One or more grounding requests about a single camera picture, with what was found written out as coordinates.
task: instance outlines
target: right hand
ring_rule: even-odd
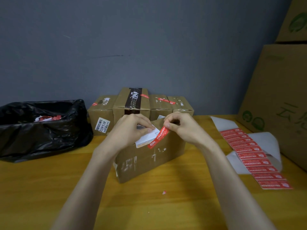
[[[174,112],[166,116],[164,126],[176,132],[187,143],[196,146],[204,144],[207,140],[213,140],[207,132],[187,113]]]

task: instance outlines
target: hand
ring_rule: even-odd
[[[138,130],[138,124],[146,128]],[[112,131],[102,142],[102,145],[104,149],[106,148],[116,154],[125,147],[134,144],[143,135],[150,133],[154,129],[155,127],[151,124],[150,120],[142,114],[124,115],[115,124]]]
[[[196,146],[204,144],[206,140],[213,140],[207,132],[187,113],[174,112],[166,116],[164,126],[176,132],[184,141]]]

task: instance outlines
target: cardboard box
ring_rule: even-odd
[[[94,135],[106,135],[114,127],[113,105],[117,95],[99,97],[87,110]]]
[[[176,104],[172,105],[173,112],[187,112],[189,115],[193,116],[194,110],[185,97],[182,96],[167,96],[169,101],[175,102]]]
[[[292,0],[276,42],[307,40],[307,0]]]
[[[157,120],[159,115],[167,116],[173,112],[172,105],[169,103],[166,95],[149,95],[150,121]]]
[[[162,129],[164,119],[151,122],[159,130]],[[152,149],[145,145],[136,148],[129,146],[120,151],[114,161],[116,175],[120,183],[152,170],[176,157],[184,154],[185,142],[173,131],[158,142]]]
[[[146,88],[122,88],[114,103],[114,123],[124,115],[142,114],[150,117],[150,105]]]
[[[268,131],[281,152],[307,170],[307,45],[265,45],[237,116]]]

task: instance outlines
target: white label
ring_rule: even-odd
[[[109,100],[109,97],[104,98],[104,100],[102,101],[102,105],[105,106],[106,104],[108,104]]]
[[[158,128],[155,128],[151,133],[148,133],[146,135],[143,135],[136,143],[136,147],[140,148],[142,146],[145,146],[149,143],[151,143],[156,137],[157,134],[160,132]]]
[[[108,129],[109,124],[110,124],[109,120],[99,118],[96,124],[95,130],[100,131],[102,133],[106,133],[106,130]]]
[[[165,118],[165,116],[159,115],[157,119],[162,119],[162,118]]]

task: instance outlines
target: gray wall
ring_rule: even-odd
[[[235,114],[290,1],[0,0],[0,105],[129,86]]]

